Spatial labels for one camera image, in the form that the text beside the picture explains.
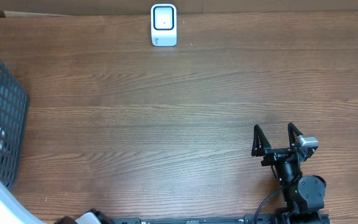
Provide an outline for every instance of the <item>white plug-in device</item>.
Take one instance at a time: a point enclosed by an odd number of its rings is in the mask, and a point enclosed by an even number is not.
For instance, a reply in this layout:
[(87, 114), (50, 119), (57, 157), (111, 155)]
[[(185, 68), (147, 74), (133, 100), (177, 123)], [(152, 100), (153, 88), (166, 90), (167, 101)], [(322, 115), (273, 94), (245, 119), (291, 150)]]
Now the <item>white plug-in device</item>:
[(152, 42), (157, 47), (177, 44), (177, 9), (173, 4), (155, 4), (151, 10)]

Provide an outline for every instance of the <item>wooden table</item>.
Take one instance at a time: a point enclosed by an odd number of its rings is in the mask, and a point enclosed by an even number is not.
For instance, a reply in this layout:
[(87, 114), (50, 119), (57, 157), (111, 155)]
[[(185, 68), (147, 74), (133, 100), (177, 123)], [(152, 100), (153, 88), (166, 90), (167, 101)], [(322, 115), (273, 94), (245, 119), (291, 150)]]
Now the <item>wooden table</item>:
[[(319, 139), (304, 175), (328, 183), (333, 223), (358, 223), (358, 11), (0, 19), (0, 57), (30, 96), (14, 195), (53, 222), (241, 216), (278, 188), (251, 157), (260, 124)], [(283, 205), (272, 200), (262, 213)]]

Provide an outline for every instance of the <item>white device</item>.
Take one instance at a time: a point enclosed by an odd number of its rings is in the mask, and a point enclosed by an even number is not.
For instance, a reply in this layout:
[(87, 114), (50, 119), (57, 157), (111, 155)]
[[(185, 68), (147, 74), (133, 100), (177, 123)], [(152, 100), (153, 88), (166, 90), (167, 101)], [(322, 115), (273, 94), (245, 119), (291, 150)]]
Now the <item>white device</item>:
[(157, 47), (177, 44), (177, 9), (173, 4), (155, 4), (151, 9), (152, 42)]

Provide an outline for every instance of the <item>black plastic basket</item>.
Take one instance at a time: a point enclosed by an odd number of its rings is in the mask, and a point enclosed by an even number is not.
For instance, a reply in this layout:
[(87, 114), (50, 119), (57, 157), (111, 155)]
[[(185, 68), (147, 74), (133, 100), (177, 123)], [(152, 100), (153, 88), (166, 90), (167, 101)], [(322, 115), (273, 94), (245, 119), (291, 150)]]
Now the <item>black plastic basket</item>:
[(29, 100), (27, 93), (0, 61), (0, 180), (16, 181)]

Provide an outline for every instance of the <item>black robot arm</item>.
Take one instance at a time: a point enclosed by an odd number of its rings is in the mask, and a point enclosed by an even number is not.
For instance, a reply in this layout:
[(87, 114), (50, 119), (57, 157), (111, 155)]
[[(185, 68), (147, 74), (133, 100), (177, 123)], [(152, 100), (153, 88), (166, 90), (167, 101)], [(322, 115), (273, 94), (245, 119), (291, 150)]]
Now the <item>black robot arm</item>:
[(303, 177), (300, 170), (300, 163), (317, 150), (318, 141), (313, 136), (304, 136), (293, 123), (288, 124), (288, 135), (290, 147), (272, 149), (259, 125), (254, 127), (252, 156), (263, 156), (262, 166), (271, 166), (280, 181), (280, 189), (260, 204), (255, 217), (269, 198), (282, 191), (286, 207), (276, 210), (277, 224), (329, 223), (328, 216), (319, 212), (324, 208), (324, 179), (317, 175)]

